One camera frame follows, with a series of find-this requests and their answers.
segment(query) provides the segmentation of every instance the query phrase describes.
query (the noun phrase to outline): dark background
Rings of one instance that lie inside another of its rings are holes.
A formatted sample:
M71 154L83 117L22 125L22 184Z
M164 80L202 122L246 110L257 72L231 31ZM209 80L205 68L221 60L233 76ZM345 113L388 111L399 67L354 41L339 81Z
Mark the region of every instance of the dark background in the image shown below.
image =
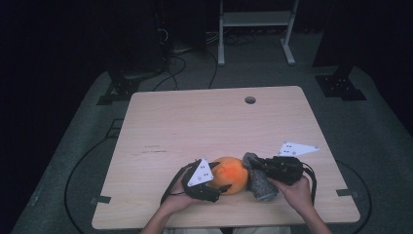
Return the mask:
M245 2L227 0L225 7L255 11L290 4ZM204 46L205 30L217 29L217 7L217 0L1 1L0 232L13 228L85 93L108 64L162 66L155 24L170 28L172 39ZM412 133L409 11L404 1L301 1L294 30L325 28L314 66L350 60L373 78Z

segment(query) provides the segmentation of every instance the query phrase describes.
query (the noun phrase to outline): orange ball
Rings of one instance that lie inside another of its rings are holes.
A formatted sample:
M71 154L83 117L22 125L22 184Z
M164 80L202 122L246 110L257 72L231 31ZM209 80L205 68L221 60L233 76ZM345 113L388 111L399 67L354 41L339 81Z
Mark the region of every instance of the orange ball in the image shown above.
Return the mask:
M211 169L213 180L209 186L220 188L232 184L232 186L222 195L230 195L240 192L246 187L248 181L248 171L243 166L243 161L234 157L222 157L214 162L219 162L217 166Z

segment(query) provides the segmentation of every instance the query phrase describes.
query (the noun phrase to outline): person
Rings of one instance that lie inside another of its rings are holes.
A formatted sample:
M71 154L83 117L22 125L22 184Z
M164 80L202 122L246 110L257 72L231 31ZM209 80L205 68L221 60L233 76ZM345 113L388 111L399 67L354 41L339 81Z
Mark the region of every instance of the person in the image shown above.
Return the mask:
M174 213L185 210L191 205L200 202L200 200L191 198L183 192L183 187L181 184L183 175L172 187L170 194L179 195L169 195L165 202L155 211L150 220L146 223L144 228L141 230L141 234L159 234L164 230L169 218ZM310 194L310 182L305 177L302 176L301 179L292 185L286 185L277 180L268 178L283 194L287 203L299 213L303 220L306 222L308 228L312 233L315 234L330 234L331 231L321 219L316 209L313 206ZM235 233L269 233L268 228L278 228L282 230L282 227L256 227L256 228L239 228L241 230L235 230ZM219 229L205 229L205 232L198 229L196 233L221 233ZM279 231L279 233L289 233L289 228L287 231Z

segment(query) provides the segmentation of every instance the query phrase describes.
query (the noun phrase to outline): person's left hand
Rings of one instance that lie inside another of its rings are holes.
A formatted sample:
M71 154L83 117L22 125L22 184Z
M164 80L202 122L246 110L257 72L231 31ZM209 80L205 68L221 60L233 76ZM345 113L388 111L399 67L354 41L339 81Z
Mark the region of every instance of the person's left hand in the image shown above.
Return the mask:
M170 190L170 194L168 195L167 199L161 205L161 207L165 207L165 209L167 209L171 213L180 212L187 209L192 204L201 201L191 198L184 192L182 186L182 178L185 174L186 172L179 177L175 185Z

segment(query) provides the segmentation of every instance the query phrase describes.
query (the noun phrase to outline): white metal stand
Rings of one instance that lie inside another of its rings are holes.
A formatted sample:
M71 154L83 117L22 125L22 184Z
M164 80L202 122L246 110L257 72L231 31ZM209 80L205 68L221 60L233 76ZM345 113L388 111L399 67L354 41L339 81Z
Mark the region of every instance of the white metal stand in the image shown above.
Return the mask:
M224 13L223 0L220 2L219 14L219 44L218 44L218 64L225 64L224 57L224 27L226 26L274 26L286 25L286 35L281 39L282 49L284 50L289 65L295 64L295 59L289 50L288 42L297 13L299 0L294 0L291 11L280 12L235 12Z

